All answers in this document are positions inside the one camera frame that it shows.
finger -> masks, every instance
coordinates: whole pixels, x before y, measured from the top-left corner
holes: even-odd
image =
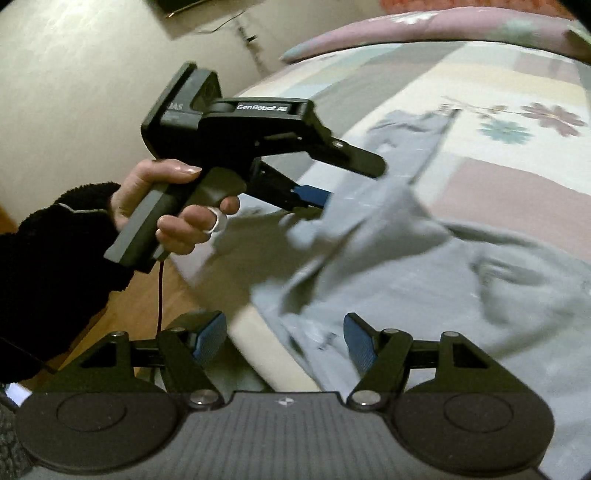
[[[142,160],[127,175],[116,192],[123,213],[131,213],[149,192],[154,183],[189,183],[201,169],[180,160]]]
[[[162,230],[156,230],[156,240],[167,252],[178,255],[188,255],[195,249],[195,245],[185,244],[175,238],[169,237]]]
[[[217,222],[216,214],[201,205],[189,205],[181,212],[179,218],[201,231],[211,230]]]
[[[240,209],[238,197],[226,197],[220,203],[220,210],[226,215],[234,215]]]
[[[202,244],[209,240],[209,235],[204,233],[201,229],[190,225],[182,218],[174,217],[172,215],[164,215],[160,217],[157,226],[160,231],[170,238],[174,238],[175,240],[186,244]]]

black cable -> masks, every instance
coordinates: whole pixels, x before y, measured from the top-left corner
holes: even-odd
[[[47,365],[43,360],[41,360],[40,358],[37,358],[35,355],[33,355],[31,352],[26,351],[24,348],[19,347],[18,345],[15,345],[14,343],[12,343],[10,340],[5,339],[4,337],[0,336],[0,340],[2,340],[3,342],[7,343],[8,345],[10,345],[13,348],[16,348],[17,350],[21,351],[22,353],[24,353],[25,355],[31,357],[33,360],[35,360],[35,362],[37,362],[39,365],[41,365],[41,367],[45,370],[47,370],[48,373],[50,373],[51,375],[55,375],[57,373],[57,370],[53,367],[50,367],[49,365]]]
[[[210,33],[215,33],[217,32],[220,28],[222,28],[224,25],[230,23],[232,20],[234,20],[235,18],[240,17],[240,15],[242,15],[246,10],[242,10],[240,13],[237,13],[236,15],[234,15],[233,17],[228,18],[223,24],[218,25],[216,28],[214,28],[213,30],[197,30],[196,32],[193,32],[194,35],[209,35]]]
[[[162,278],[164,276],[164,261],[160,262],[160,271],[158,272],[158,326],[156,333],[162,330]]]

floral pattern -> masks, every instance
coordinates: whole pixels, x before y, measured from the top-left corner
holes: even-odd
[[[513,118],[526,117],[540,121],[540,126],[544,128],[554,128],[563,137],[580,137],[581,132],[575,127],[585,127],[585,123],[575,113],[567,112],[564,108],[554,105],[552,108],[541,103],[532,103],[522,106],[523,111],[511,111],[507,105],[495,105],[483,107],[471,105],[461,100],[456,100],[444,96],[446,103],[442,103],[438,108],[439,112],[448,114],[452,110],[459,109],[465,112],[475,114],[480,120],[480,132],[492,140],[504,142],[506,144],[524,145],[533,138],[530,131],[520,125],[518,122],[506,121],[501,118],[513,115]]]
[[[529,106],[521,107],[525,110],[522,116],[534,118],[540,121],[540,126],[544,128],[554,128],[563,137],[579,137],[581,133],[573,128],[584,127],[587,123],[583,122],[578,115],[567,112],[564,108],[554,105],[548,108],[540,103],[532,103]]]
[[[505,122],[503,120],[491,119],[483,123],[480,131],[493,140],[506,144],[524,145],[532,137],[528,130],[516,122]]]

fingernail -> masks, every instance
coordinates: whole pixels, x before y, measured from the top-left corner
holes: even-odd
[[[175,167],[175,170],[179,170],[182,171],[183,173],[187,173],[189,175],[195,175],[196,173],[199,173],[202,169],[199,167]]]

black fleece sleeve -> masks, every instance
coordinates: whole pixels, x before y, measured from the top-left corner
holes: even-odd
[[[133,271],[103,258],[117,231],[108,215],[116,183],[86,185],[0,235],[0,336],[43,361],[68,350],[109,292]],[[0,382],[40,370],[0,338]]]

